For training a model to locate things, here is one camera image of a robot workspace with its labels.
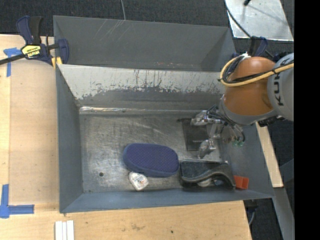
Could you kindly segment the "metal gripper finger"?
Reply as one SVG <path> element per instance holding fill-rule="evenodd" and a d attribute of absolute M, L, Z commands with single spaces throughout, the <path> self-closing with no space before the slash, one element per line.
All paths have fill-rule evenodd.
<path fill-rule="evenodd" d="M 221 122 L 222 120 L 219 116 L 212 115 L 208 111 L 203 110 L 190 120 L 190 125 L 206 126 L 208 124 L 220 124 Z"/>
<path fill-rule="evenodd" d="M 207 139 L 201 142 L 198 149 L 198 158 L 203 159 L 206 155 L 216 150 L 216 145 L 213 140 Z"/>

